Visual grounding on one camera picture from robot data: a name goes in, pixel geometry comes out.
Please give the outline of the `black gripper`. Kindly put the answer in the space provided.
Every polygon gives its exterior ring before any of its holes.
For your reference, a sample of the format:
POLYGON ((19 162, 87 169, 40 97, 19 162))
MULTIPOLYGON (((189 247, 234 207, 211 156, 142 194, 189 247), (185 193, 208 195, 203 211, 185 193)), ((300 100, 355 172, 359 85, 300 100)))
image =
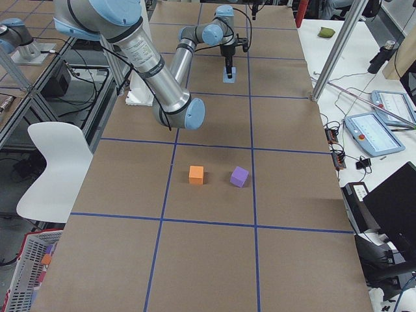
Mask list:
POLYGON ((228 79, 233 77, 233 56, 236 53, 236 48, 242 47, 244 53, 249 50, 249 40, 247 38, 234 37, 230 43, 221 44, 220 52, 225 57, 226 76, 228 79))

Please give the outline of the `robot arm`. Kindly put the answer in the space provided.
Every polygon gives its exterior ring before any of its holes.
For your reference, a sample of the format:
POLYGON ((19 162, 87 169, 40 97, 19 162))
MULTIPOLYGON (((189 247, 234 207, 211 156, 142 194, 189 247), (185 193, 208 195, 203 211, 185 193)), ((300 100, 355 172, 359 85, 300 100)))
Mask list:
POLYGON ((55 1, 55 28, 83 40, 106 39, 118 46, 130 66, 153 92, 155 119, 163 126, 198 129, 205 118, 205 105, 181 86, 196 46, 219 46, 225 58, 223 80, 234 82, 235 48, 249 49, 249 41, 234 30, 234 8, 216 8, 212 22, 184 27, 170 67, 152 44, 143 28, 140 1, 55 1))
POLYGON ((8 54, 18 47, 27 46, 34 38, 26 28, 22 19, 8 18, 1 21, 1 48, 8 54))

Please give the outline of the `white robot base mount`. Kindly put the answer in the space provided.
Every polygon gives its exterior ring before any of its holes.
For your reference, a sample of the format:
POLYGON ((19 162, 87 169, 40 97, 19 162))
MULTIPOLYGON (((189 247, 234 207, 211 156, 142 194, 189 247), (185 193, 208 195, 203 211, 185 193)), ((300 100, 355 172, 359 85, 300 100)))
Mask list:
POLYGON ((131 72, 129 91, 125 103, 130 106, 151 107, 153 105, 153 94, 135 71, 131 72))

